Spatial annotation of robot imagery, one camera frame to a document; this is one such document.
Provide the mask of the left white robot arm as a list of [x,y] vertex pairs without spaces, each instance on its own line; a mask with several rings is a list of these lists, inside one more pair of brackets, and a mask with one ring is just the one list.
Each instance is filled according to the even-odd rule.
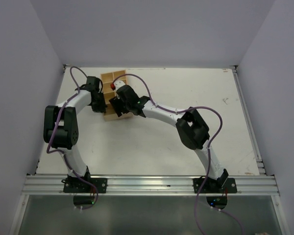
[[95,113],[105,113],[107,105],[103,95],[103,82],[88,76],[86,83],[58,105],[45,108],[43,139],[48,144],[46,152],[59,153],[68,169],[68,176],[76,178],[75,187],[81,192],[91,189],[89,170],[77,148],[79,138],[77,115],[87,106]]

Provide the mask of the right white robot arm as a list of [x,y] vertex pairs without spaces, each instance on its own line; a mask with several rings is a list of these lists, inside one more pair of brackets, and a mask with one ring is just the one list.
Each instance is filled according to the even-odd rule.
[[109,102],[118,116],[132,113],[135,116],[153,118],[175,127],[183,145],[197,154],[208,173],[207,185],[210,190],[220,192],[225,188],[228,172],[218,160],[211,144],[214,137],[210,137],[209,127],[196,109],[190,108],[184,112],[161,108],[153,104],[147,96],[129,102],[116,96]]

